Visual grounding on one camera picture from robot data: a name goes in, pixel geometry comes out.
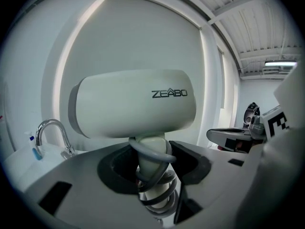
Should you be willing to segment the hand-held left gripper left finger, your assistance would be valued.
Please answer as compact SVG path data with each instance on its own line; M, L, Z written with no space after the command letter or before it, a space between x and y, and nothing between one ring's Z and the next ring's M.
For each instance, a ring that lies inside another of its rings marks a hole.
M127 143L72 157L24 197L48 229L162 229L139 200L138 157Z

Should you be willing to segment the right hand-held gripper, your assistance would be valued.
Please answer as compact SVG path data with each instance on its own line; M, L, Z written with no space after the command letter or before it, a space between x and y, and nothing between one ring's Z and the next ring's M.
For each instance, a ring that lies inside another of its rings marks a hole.
M209 141L217 144L220 150L249 153L253 139L268 141L289 129L289 123L278 105L260 116L254 115L248 129L214 128L208 130L206 136Z

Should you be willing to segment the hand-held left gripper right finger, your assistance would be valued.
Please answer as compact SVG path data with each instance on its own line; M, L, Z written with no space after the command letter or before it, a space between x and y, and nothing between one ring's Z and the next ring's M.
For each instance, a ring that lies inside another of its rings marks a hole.
M236 229L238 201L232 185L243 169L245 154L171 141L180 182L171 229Z

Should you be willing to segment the white sink vanity cabinet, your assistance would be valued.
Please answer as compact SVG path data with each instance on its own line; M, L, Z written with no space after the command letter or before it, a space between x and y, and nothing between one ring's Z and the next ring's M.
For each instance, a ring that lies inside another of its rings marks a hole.
M52 144L43 144L40 150L43 154L41 160L35 158L27 144L3 162L8 180L16 190L25 193L37 180L64 162L61 152L67 151L63 147Z

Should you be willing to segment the chrome faucet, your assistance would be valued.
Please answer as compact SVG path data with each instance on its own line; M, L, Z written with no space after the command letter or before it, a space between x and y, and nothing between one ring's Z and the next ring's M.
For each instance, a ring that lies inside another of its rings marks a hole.
M50 143L46 143L45 145L56 147L58 150L60 150L60 155L64 160L70 159L71 157L75 156L76 155L75 149L69 142L69 139L68 139L68 136L67 136L67 133L66 133L66 130L65 130L63 124L59 120L53 119L53 118L49 118L49 119L42 121L36 130L35 140L36 140L36 148L37 148L38 152L40 151L39 147L43 146L42 134L43 134L45 128L50 125L54 125L54 126L58 127L58 129L61 133L61 137L63 139L63 146L53 145Z

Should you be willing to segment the blue soap bottle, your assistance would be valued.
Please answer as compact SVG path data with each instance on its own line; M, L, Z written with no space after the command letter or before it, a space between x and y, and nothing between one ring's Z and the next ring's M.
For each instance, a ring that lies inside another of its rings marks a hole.
M40 152L38 146L36 145L36 140L35 140L35 137L34 135L32 134L31 131L26 131L24 133L27 138L28 138L28 142L29 142L29 146L30 146L30 149L32 150L33 152L33 155L34 157L37 159L37 160L42 160L43 159L43 155L42 153Z

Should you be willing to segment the ceiling light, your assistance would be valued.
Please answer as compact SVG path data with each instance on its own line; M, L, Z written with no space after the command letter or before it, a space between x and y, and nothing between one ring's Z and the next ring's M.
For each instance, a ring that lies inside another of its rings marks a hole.
M295 67L297 66L297 61L289 60L276 60L276 61L265 61L265 67Z

